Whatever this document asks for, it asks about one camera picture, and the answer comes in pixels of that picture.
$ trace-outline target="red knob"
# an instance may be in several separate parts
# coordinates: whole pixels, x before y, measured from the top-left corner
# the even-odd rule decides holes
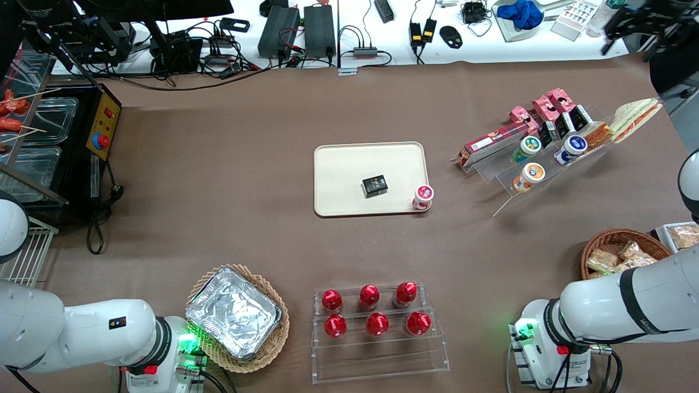
[[[379,302],[379,289],[374,285],[367,285],[359,291],[359,305],[364,310],[371,310]]]
[[[339,312],[343,306],[343,297],[335,290],[326,291],[323,294],[323,308],[327,311]]]
[[[394,304],[396,307],[408,307],[410,302],[415,300],[415,297],[417,297],[417,285],[408,281],[398,286],[394,296]]]
[[[381,336],[389,330],[389,320],[386,315],[373,313],[366,319],[366,331],[372,336]]]
[[[409,334],[415,334],[417,336],[425,334],[430,330],[430,325],[432,325],[432,319],[429,315],[425,313],[414,312],[408,316],[408,320],[405,321],[405,329]]]
[[[154,376],[158,372],[158,366],[151,364],[143,369],[143,373],[147,376]]]
[[[342,315],[333,314],[325,320],[325,334],[332,338],[340,338],[347,331],[347,323]]]
[[[97,144],[100,148],[107,148],[109,146],[109,137],[106,135],[97,136]]]

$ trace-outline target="aluminum foil container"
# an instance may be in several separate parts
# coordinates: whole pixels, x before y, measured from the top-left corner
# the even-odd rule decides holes
[[[246,279],[223,268],[189,303],[187,319],[235,358],[250,361],[282,319],[282,310]]]

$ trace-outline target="beige tray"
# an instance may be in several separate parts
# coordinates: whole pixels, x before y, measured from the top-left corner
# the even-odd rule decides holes
[[[323,145],[314,154],[315,211],[324,217],[423,213],[412,207],[419,185],[429,184],[418,142]],[[389,190],[367,198],[362,180],[383,175]]]

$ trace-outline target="blue cloth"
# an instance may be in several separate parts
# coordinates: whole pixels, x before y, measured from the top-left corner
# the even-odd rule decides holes
[[[511,6],[499,6],[498,17],[511,19],[522,30],[531,30],[544,20],[544,14],[529,0],[517,0]]]

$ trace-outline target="white table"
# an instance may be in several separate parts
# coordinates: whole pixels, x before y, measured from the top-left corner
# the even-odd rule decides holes
[[[289,5],[298,4],[301,9],[301,17],[303,17],[303,7],[310,6],[315,3],[315,0],[294,0],[289,1]],[[335,23],[336,31],[339,27],[346,24],[363,29],[362,17],[369,7],[370,0],[340,0],[340,23]],[[255,63],[257,66],[266,67],[269,65],[269,59],[261,58],[257,52],[257,43],[262,34],[266,18],[259,14],[259,3],[261,0],[233,0],[233,8],[235,13],[226,15],[237,19],[250,21],[250,30],[247,33],[233,32],[236,40],[242,45],[242,51],[245,57]],[[338,0],[331,0],[333,6],[333,15],[337,15]],[[425,20],[429,16],[434,2],[432,0],[421,0],[417,6],[415,13],[415,22],[424,25]],[[412,13],[413,0],[393,0],[391,5],[394,8],[396,19],[383,23],[376,11],[373,0],[372,9],[366,16],[366,27],[368,33],[372,37],[372,44],[378,48],[391,53],[393,61],[391,65],[415,64],[416,59],[410,49],[408,42],[408,22]],[[600,54],[600,49],[604,46],[604,38],[590,38],[585,34],[576,41],[570,41],[558,34],[552,33],[551,26],[553,22],[543,22],[538,28],[534,36],[523,41],[506,43],[497,22],[492,18],[493,26],[483,37],[474,36],[467,26],[461,23],[461,15],[459,14],[459,6],[435,9],[433,19],[437,20],[435,30],[435,38],[432,43],[425,47],[421,58],[427,64],[447,64],[452,62],[472,62],[472,63],[495,63],[495,62],[544,62],[544,61],[564,61],[564,60],[590,60],[590,59],[605,59],[625,55],[628,53],[626,46],[622,40],[618,40],[606,56]],[[549,15],[557,15],[556,10],[547,13]],[[221,17],[212,17],[208,20],[214,21]],[[170,32],[186,29],[197,22],[202,22],[204,19],[190,20],[174,20],[169,22]],[[158,22],[160,29],[165,32],[166,25],[164,22]],[[442,26],[451,25],[459,30],[463,39],[463,46],[459,49],[451,49],[439,37],[439,29]],[[142,41],[148,36],[147,29],[140,25],[134,24],[138,35],[136,42]],[[202,27],[210,29],[210,24],[205,24]],[[485,30],[487,24],[472,25],[479,34]],[[190,33],[192,36],[207,36],[204,31],[194,30]],[[366,44],[368,45],[368,37],[365,33]],[[305,46],[303,34],[297,36],[295,44]],[[341,50],[351,50],[356,46],[356,36],[352,33],[343,34],[341,40]],[[222,52],[232,53],[233,50],[223,49]],[[208,54],[208,46],[205,45],[203,55]],[[139,52],[131,56],[127,61],[116,67],[118,73],[147,73],[150,70],[150,62],[152,57],[147,50]],[[377,64],[384,62],[384,58],[380,57],[371,60],[357,60],[351,55],[345,55],[342,60],[343,68],[352,68],[363,64]],[[337,64],[337,59],[333,59],[333,63]],[[323,67],[327,64],[320,62],[306,62],[304,68]],[[68,71],[62,64],[57,63],[54,67],[55,75],[66,75]]]

